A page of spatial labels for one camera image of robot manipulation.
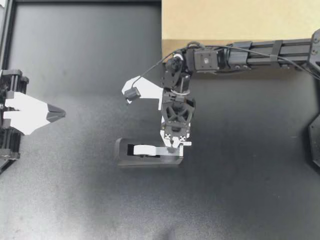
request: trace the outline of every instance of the white plastic part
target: white plastic part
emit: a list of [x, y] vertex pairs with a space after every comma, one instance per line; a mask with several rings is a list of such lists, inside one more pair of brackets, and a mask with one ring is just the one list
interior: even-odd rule
[[30, 135], [34, 130], [50, 123], [47, 120], [48, 104], [22, 92], [14, 92], [14, 97], [6, 99], [4, 105], [15, 111], [5, 111], [3, 119], [10, 119], [10, 127], [24, 135]]
[[157, 155], [157, 150], [155, 146], [152, 145], [135, 145], [133, 147], [133, 155]]
[[184, 156], [184, 146], [180, 145], [179, 149], [175, 152], [169, 152], [165, 146], [153, 145], [135, 145], [133, 147], [133, 155], [148, 155], [148, 156]]
[[131, 89], [131, 87], [136, 87], [141, 95], [141, 99], [159, 99], [158, 110], [160, 111], [162, 103], [162, 94], [164, 89], [152, 83], [151, 81], [145, 79], [144, 77], [141, 77], [138, 81], [135, 82], [135, 80], [138, 78], [139, 76], [136, 76], [126, 81], [121, 90], [122, 94], [125, 94], [125, 91]]

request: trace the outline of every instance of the black metal frame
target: black metal frame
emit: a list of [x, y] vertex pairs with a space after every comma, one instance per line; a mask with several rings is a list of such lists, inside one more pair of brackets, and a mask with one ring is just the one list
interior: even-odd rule
[[[1, 35], [0, 35], [0, 69], [6, 70], [8, 69], [8, 59], [10, 54], [10, 47], [11, 47], [11, 38], [15, 23], [16, 17], [16, 9], [17, 6], [21, 3], [39, 3], [39, 4], [46, 4], [46, 3], [70, 3], [70, 4], [77, 4], [77, 3], [160, 3], [161, 0], [6, 0], [3, 18], [2, 18], [2, 26], [1, 26]], [[16, 139], [16, 149], [15, 151], [19, 151], [20, 145], [20, 135], [18, 134], [18, 139]], [[5, 164], [1, 164], [0, 162], [0, 174], [6, 170], [12, 163], [14, 163], [15, 159], [8, 159]]]

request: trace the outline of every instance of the robotic arm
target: robotic arm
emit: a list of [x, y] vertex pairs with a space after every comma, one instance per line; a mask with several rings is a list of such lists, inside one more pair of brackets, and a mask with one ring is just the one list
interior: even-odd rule
[[[162, 88], [145, 79], [143, 74], [127, 81], [122, 89], [128, 103], [137, 98], [159, 99], [163, 143], [144, 145], [139, 141], [130, 143], [128, 139], [119, 139], [116, 156], [120, 166], [177, 165], [181, 162], [183, 147], [191, 145], [188, 139], [195, 101], [190, 97], [189, 83], [194, 73], [218, 75], [250, 71], [259, 66], [295, 67], [320, 80], [320, 29], [309, 39], [243, 41], [225, 46], [190, 42], [169, 56], [172, 57], [165, 64]], [[312, 147], [313, 156], [319, 154], [320, 157], [320, 152], [315, 151]]]

